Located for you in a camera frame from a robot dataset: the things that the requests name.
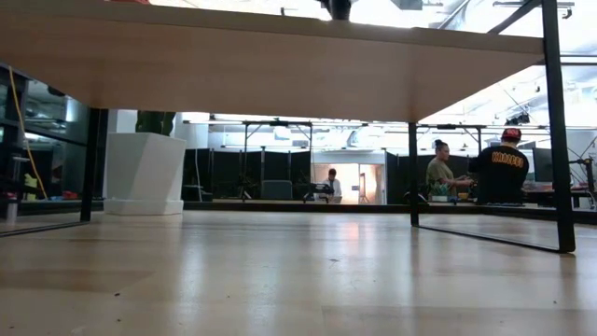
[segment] white planter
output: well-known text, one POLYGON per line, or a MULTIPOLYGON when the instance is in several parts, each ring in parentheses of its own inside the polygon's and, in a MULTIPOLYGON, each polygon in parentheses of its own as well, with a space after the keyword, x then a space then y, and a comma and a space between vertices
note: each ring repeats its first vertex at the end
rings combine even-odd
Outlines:
POLYGON ((111 133, 104 211, 111 215, 181 214, 186 141, 153 133, 111 133))

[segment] man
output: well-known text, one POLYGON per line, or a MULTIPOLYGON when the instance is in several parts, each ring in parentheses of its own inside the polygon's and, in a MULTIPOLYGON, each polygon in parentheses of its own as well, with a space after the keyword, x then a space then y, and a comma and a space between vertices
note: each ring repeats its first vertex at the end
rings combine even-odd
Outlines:
POLYGON ((448 167, 450 147, 441 140, 436 140, 436 156, 427 165, 426 182, 430 196, 456 196, 458 187, 468 187, 472 183, 466 176, 454 178, 448 167))
POLYGON ((332 168, 327 172, 327 179, 321 182, 322 184, 329 185, 334 193, 334 198, 342 197, 342 189, 340 188, 340 181, 336 178, 336 169, 332 168))
POLYGON ((500 146, 483 149, 470 162, 468 170, 479 174, 479 204, 522 203, 529 161, 516 149, 521 138, 521 130, 505 129, 500 146))

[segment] black t-shirt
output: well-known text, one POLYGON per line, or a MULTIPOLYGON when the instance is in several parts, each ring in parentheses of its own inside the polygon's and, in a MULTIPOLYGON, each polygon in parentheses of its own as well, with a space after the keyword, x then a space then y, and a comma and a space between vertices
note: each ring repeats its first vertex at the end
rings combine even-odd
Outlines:
POLYGON ((468 170, 479 174, 479 203, 522 203, 529 161, 516 148, 485 148, 468 170))

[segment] yellow cable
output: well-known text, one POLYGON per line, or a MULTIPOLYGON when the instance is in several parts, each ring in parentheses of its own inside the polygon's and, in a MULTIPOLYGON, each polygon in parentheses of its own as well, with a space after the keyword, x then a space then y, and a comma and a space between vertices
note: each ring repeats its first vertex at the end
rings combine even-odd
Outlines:
POLYGON ((15 106, 17 107, 17 114, 19 115, 19 124, 21 125, 22 137, 23 137, 23 140, 25 141, 25 147, 27 148, 27 155, 29 156, 31 165, 34 168, 35 178, 37 178, 37 181, 39 182, 39 187, 41 188, 41 191, 44 193, 44 199, 47 200, 48 195, 46 193, 46 189, 44 188, 44 182, 42 182, 41 178, 39 177, 39 173, 37 172, 37 168, 35 167, 34 156, 31 154, 31 149, 29 148, 29 140, 27 140, 27 137, 25 136, 25 122, 22 119, 21 107, 19 106, 19 97, 17 96, 17 89, 15 88, 15 78, 14 78, 14 75, 12 74, 12 66, 8 67, 8 72, 10 73, 10 85, 12 86, 12 97, 14 98, 15 106))

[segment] cactus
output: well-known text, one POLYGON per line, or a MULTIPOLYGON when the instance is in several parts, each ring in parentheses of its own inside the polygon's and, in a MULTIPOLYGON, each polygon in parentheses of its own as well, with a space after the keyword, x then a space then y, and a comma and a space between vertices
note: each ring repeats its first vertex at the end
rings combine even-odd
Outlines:
POLYGON ((174 127, 176 112, 138 111, 134 130, 137 133, 156 133, 169 136, 174 127))

